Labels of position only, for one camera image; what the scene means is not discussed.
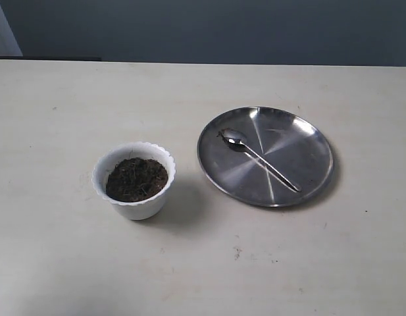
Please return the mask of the stainless steel spoon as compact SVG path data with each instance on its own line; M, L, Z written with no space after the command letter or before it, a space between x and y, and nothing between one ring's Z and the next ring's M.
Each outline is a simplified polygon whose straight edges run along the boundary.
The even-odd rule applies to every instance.
M246 151L250 152L252 155L256 156L256 158L260 159L266 165L266 167L271 170L271 173L290 190L294 192L301 192L301 187L298 184L292 182L290 179L284 176L273 165L271 165L262 155L258 154L254 149L252 149L249 146L249 144L247 143L247 138L242 132L231 128L224 128L220 130L219 134L222 137L222 139L228 144L232 144L234 147L237 146L243 147Z

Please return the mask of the white scalloped flower pot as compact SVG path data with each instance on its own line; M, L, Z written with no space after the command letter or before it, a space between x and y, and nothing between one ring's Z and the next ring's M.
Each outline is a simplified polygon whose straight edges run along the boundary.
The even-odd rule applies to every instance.
M109 175L121 161L136 157L154 159L166 169L168 181L165 187L153 197L135 203L112 199L106 194L105 190ZM97 194L105 201L108 201L116 211L127 219L138 221L148 219L162 209L175 174L176 165L174 159L165 148L149 142L132 142L118 146L100 158L93 168L91 181Z

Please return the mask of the dark potting soil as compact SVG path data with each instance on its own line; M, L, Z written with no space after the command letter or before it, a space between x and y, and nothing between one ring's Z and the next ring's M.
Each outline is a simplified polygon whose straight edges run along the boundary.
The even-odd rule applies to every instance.
M168 181L166 169L154 159L121 161L108 177L106 194L117 201L135 203L158 194Z

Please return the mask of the round stainless steel plate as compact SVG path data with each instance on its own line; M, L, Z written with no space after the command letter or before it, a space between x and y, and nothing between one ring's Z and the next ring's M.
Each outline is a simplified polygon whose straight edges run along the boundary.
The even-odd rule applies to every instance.
M249 146L284 176L301 187L294 192L243 147L234 147L220 130L242 132ZM222 192L259 207L299 205L319 195L330 183L334 153L324 135L310 122L281 109L242 107L209 122L197 143L199 164Z

